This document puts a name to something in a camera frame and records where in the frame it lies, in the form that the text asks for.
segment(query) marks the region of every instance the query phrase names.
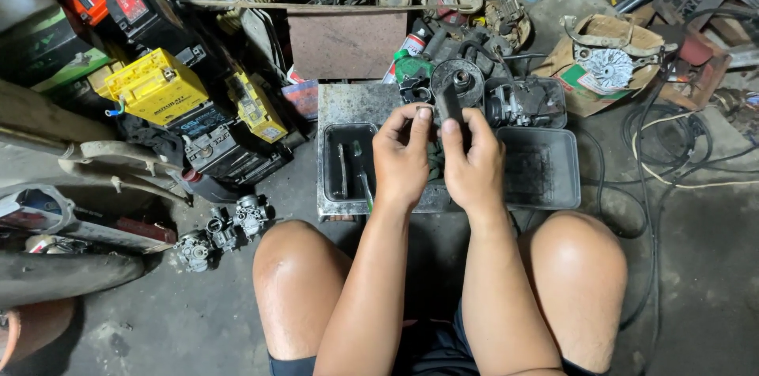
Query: white cable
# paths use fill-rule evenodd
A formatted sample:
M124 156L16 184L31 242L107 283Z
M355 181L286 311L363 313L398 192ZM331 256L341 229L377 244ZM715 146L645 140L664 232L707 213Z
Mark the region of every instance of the white cable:
M648 124L644 125L642 129L640 129L640 132L643 132L646 128L649 128L652 125L658 124L659 122L664 121L672 121L674 119L688 117L693 114L695 114L696 111L690 111L686 112L685 114L679 114L679 115L673 115L671 117L666 117L662 119L657 119L655 121L651 121ZM635 161L638 161L638 151L635 148L635 139L638 137L638 132L635 131L632 135L632 155L635 157ZM648 166L646 166L643 162L640 163L641 166L654 178L656 178L658 181L662 182L665 185L673 185L672 182L668 180L664 180L661 176L659 176L657 173L653 172ZM706 185L674 185L675 187L681 187L682 189L699 189L701 187L711 187L711 186L727 186L727 185L751 185L759 183L759 180L748 180L748 181L723 181L719 183L707 183Z

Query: leg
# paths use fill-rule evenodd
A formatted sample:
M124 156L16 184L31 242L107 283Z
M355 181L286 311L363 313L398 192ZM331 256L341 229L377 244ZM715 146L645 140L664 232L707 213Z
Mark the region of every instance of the leg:
M253 288L273 359L313 357L335 308L351 259L312 225L280 223L253 259Z
M617 238L593 217L560 211L520 238L519 247L562 357L594 373L607 371L627 286Z

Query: knee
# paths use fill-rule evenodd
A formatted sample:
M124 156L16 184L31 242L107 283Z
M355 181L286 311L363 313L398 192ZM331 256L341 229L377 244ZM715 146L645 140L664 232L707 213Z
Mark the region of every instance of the knee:
M533 262L539 260L566 276L602 276L614 284L627 284L627 260L619 240L600 220L586 214L551 215L531 239L530 250Z
M271 227L253 256L253 283L266 283L308 261L325 238L308 222L289 220Z

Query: wooden stick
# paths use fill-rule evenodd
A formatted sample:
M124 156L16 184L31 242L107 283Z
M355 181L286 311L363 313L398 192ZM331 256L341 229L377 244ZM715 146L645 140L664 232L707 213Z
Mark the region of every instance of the wooden stick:
M207 7L240 7L240 8L284 8L301 9L307 11L409 11L409 10L437 10L439 8L471 9L467 4L448 5L408 5L387 7L383 5L316 5L316 4L286 4L280 2L247 2L247 1L215 1L215 0L185 0L184 2Z

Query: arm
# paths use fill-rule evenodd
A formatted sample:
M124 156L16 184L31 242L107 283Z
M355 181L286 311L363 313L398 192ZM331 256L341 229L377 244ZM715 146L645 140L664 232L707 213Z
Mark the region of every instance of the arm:
M319 345L314 374L387 375L401 339L408 218L427 183L432 112L395 109L374 137L374 210ZM413 119L408 146L400 130Z
M471 227L461 310L474 361L483 376L563 374L503 205L506 147L478 110L464 109L464 120L469 153L452 119L443 122L442 142L446 186Z

